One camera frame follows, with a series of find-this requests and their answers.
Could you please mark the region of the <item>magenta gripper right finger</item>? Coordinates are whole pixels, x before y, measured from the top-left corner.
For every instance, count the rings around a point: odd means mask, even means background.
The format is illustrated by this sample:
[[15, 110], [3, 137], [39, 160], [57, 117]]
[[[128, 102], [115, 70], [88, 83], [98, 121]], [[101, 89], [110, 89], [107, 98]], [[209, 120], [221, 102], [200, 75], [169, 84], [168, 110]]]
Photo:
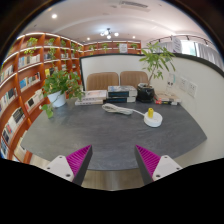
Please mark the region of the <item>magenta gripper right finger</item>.
[[134, 152], [145, 185], [182, 169], [168, 155], [159, 156], [139, 145], [135, 146]]

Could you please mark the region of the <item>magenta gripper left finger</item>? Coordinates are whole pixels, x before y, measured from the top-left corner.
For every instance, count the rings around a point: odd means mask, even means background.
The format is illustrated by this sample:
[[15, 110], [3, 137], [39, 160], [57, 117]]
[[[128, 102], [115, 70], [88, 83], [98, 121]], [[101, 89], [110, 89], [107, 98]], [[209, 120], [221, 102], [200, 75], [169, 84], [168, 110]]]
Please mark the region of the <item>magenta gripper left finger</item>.
[[45, 170], [81, 186], [92, 154], [92, 146], [85, 146], [68, 156], [57, 156]]

